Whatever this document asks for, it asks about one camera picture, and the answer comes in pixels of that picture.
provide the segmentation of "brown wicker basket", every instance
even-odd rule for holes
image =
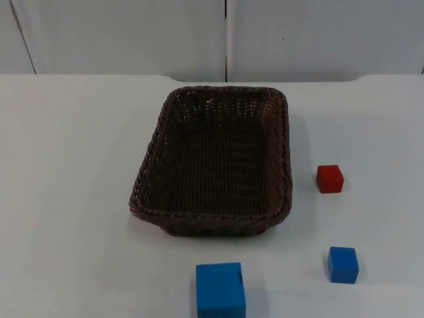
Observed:
[[[166,99],[130,198],[172,235],[253,235],[292,206],[286,97],[266,87],[184,87]]]

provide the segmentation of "block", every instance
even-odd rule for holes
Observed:
[[[344,180],[338,165],[318,166],[317,184],[321,193],[341,192]]]
[[[355,284],[358,273],[359,265],[354,248],[330,248],[329,275],[332,283]]]
[[[240,263],[197,265],[196,296],[198,318],[245,318]]]

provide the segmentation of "red cube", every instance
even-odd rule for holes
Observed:
[[[321,193],[341,192],[344,180],[338,165],[318,166],[317,184]]]

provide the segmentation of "basket rim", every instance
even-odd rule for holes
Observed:
[[[286,170],[284,166],[288,167],[288,173],[287,173],[287,184],[284,186],[284,191],[286,198],[282,200],[280,206],[271,213],[264,213],[264,214],[258,214],[258,215],[235,215],[235,214],[212,214],[212,213],[194,213],[191,211],[167,211],[167,210],[161,210],[161,209],[151,209],[145,207],[143,204],[140,204],[140,200],[137,197],[137,193],[140,190],[140,184],[139,184],[139,178],[140,173],[143,170],[148,170],[150,166],[150,162],[153,162],[154,158],[152,157],[150,162],[147,162],[146,157],[144,157],[142,161],[142,165],[138,171],[138,176],[135,180],[129,205],[131,212],[137,216],[140,217],[141,215],[148,215],[150,219],[149,222],[161,225],[160,219],[201,219],[202,221],[208,221],[208,220],[225,220],[225,221],[267,221],[269,219],[277,219],[281,214],[282,211],[285,211],[284,207],[287,205],[287,210],[289,211],[292,206],[292,189],[293,189],[293,181],[292,181],[292,174],[291,174],[291,164],[290,164],[290,129],[289,129],[289,123],[288,123],[288,102],[286,96],[278,89],[273,87],[258,87],[258,86],[237,86],[237,85],[228,85],[228,86],[212,86],[212,85],[197,85],[197,86],[184,86],[177,88],[173,91],[171,91],[166,98],[162,110],[160,112],[158,122],[156,125],[156,128],[154,130],[154,135],[159,134],[162,127],[166,127],[167,125],[167,112],[171,110],[172,104],[177,98],[177,96],[185,91],[202,91],[202,92],[211,92],[211,93],[219,93],[219,92],[232,92],[232,91],[241,91],[241,92],[261,92],[267,93],[268,95],[273,95],[274,97],[277,97],[279,100],[279,107],[283,107],[282,111],[282,124],[285,132],[285,139],[284,139],[284,145],[283,145],[283,155],[286,157],[286,162],[283,162],[283,170]],[[158,142],[155,142],[152,144],[152,142],[149,143],[146,153],[151,153],[152,155],[156,154],[157,148],[160,146],[160,140]]]

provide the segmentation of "blue cube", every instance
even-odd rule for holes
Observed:
[[[355,284],[358,273],[359,265],[354,248],[330,248],[329,274],[332,283]]]
[[[245,318],[240,263],[196,266],[198,318]]]

